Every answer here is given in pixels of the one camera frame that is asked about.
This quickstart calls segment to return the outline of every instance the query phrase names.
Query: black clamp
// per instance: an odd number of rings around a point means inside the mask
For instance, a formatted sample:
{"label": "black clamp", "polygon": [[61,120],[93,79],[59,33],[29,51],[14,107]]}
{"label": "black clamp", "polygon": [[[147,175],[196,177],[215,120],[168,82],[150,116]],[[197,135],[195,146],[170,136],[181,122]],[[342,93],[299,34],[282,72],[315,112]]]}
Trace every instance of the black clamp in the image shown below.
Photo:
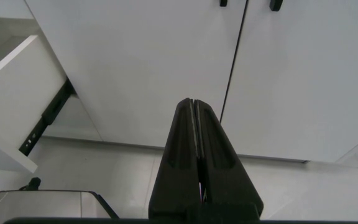
{"label": "black clamp", "polygon": [[263,210],[212,108],[181,101],[149,203],[149,219],[214,223],[259,220]]}

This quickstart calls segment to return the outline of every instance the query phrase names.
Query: white drawer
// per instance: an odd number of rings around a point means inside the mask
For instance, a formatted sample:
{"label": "white drawer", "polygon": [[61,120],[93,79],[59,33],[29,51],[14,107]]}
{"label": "white drawer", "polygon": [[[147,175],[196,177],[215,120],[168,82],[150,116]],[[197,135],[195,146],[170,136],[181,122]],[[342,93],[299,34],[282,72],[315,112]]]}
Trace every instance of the white drawer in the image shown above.
{"label": "white drawer", "polygon": [[36,164],[19,148],[66,76],[42,36],[6,36],[0,38],[0,169],[33,172]]}

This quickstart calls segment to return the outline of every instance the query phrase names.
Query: open drawer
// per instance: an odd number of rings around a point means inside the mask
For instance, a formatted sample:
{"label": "open drawer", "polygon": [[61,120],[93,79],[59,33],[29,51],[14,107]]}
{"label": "open drawer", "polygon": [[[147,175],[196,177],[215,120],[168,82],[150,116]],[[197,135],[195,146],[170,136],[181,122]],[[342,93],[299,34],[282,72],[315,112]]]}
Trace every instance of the open drawer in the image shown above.
{"label": "open drawer", "polygon": [[0,19],[0,169],[36,170],[21,151],[66,79],[34,20]]}

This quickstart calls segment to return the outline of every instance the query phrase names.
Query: kitchen cabinet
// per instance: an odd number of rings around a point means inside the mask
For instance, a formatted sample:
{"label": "kitchen cabinet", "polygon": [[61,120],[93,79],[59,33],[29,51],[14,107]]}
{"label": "kitchen cabinet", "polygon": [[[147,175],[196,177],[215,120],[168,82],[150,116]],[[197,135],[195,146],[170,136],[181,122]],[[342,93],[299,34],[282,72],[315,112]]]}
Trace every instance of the kitchen cabinet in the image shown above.
{"label": "kitchen cabinet", "polygon": [[222,125],[237,153],[334,162],[358,144],[358,1],[249,0]]}
{"label": "kitchen cabinet", "polygon": [[0,18],[0,169],[37,168],[19,148],[66,79],[34,20]]}
{"label": "kitchen cabinet", "polygon": [[103,141],[164,146],[176,105],[220,116],[246,0],[28,0]]}

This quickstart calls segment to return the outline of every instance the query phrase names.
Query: black handle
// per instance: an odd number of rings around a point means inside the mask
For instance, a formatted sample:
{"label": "black handle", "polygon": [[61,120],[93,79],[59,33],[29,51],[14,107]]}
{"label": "black handle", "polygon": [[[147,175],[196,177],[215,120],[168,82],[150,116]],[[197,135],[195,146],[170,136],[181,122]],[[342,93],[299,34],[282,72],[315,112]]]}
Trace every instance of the black handle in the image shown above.
{"label": "black handle", "polygon": [[273,12],[278,12],[281,8],[281,4],[283,4],[283,0],[270,0],[270,9]]}
{"label": "black handle", "polygon": [[227,0],[219,0],[219,5],[221,7],[226,7],[227,6]]}

